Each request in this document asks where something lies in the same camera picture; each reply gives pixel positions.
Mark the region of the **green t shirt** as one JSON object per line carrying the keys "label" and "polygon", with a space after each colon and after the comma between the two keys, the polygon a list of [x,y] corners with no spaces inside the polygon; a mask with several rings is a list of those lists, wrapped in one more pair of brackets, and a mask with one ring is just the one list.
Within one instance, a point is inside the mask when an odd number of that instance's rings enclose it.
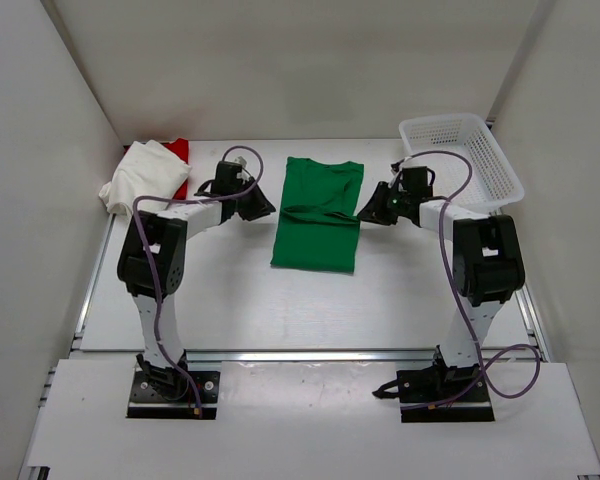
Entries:
{"label": "green t shirt", "polygon": [[289,157],[271,265],[352,274],[360,234],[355,210],[363,179],[360,163]]}

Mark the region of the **red t shirt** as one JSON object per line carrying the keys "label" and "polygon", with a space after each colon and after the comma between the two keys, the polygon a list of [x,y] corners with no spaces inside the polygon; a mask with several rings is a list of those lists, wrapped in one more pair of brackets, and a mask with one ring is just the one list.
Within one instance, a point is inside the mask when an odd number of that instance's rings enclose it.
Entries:
{"label": "red t shirt", "polygon": [[162,146],[168,153],[164,165],[163,193],[170,194],[173,200],[183,200],[187,195],[191,170],[189,142],[178,138]]}

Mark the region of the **white t shirt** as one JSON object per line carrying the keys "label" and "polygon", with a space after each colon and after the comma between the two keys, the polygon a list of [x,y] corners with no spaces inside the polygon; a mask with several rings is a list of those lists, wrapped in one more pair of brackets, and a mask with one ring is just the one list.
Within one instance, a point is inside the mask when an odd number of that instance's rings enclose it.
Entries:
{"label": "white t shirt", "polygon": [[135,141],[126,149],[112,179],[98,194],[108,213],[130,217],[134,200],[143,195],[172,199],[163,193],[168,153],[162,144],[155,140]]}

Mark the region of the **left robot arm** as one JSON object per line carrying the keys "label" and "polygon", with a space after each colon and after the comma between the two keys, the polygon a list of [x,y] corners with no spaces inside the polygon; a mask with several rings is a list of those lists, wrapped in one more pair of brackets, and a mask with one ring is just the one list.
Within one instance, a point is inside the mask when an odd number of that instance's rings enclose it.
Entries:
{"label": "left robot arm", "polygon": [[156,213],[132,214],[117,265],[117,275],[138,310],[144,351],[137,357],[145,381],[169,401],[197,397],[199,387],[186,365],[175,313],[175,293],[184,278],[187,241],[237,215],[254,221],[275,207],[259,187],[261,176],[248,172],[239,156],[221,160],[215,177],[195,196],[171,200]]}

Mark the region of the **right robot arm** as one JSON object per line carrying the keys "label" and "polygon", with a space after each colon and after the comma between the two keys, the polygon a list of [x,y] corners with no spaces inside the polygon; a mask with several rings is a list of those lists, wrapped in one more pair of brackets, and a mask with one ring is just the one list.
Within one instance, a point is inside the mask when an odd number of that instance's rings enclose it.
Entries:
{"label": "right robot arm", "polygon": [[408,408],[434,409],[468,394],[484,375],[481,347],[495,315],[525,281],[513,219],[459,206],[433,192],[434,172],[394,164],[394,177],[377,185],[359,220],[383,226],[401,218],[437,234],[443,267],[456,312],[431,366],[404,371],[398,390],[375,391],[398,397]]}

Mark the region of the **white plastic basket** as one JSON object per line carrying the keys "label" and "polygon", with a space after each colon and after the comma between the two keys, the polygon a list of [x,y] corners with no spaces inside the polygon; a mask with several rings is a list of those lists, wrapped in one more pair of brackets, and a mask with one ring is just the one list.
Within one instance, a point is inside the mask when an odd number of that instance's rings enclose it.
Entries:
{"label": "white plastic basket", "polygon": [[489,213],[524,198],[524,188],[485,121],[471,113],[418,117],[399,124],[411,166],[435,172],[433,191],[475,212]]}

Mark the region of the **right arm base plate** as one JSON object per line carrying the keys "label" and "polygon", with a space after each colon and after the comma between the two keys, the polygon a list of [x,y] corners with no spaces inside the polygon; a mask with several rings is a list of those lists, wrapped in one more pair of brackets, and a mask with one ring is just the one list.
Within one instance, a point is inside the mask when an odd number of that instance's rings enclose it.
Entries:
{"label": "right arm base plate", "polygon": [[495,420],[488,387],[478,364],[450,367],[441,358],[422,369],[402,369],[372,392],[397,399],[402,423],[487,423]]}

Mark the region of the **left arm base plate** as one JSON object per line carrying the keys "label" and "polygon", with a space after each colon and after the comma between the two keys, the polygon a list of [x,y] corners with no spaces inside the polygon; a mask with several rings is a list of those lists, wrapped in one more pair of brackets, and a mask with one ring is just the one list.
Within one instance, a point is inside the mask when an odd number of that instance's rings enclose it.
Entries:
{"label": "left arm base plate", "polygon": [[129,419],[215,420],[221,372],[190,370],[198,396],[189,382],[172,368],[137,364],[128,397]]}

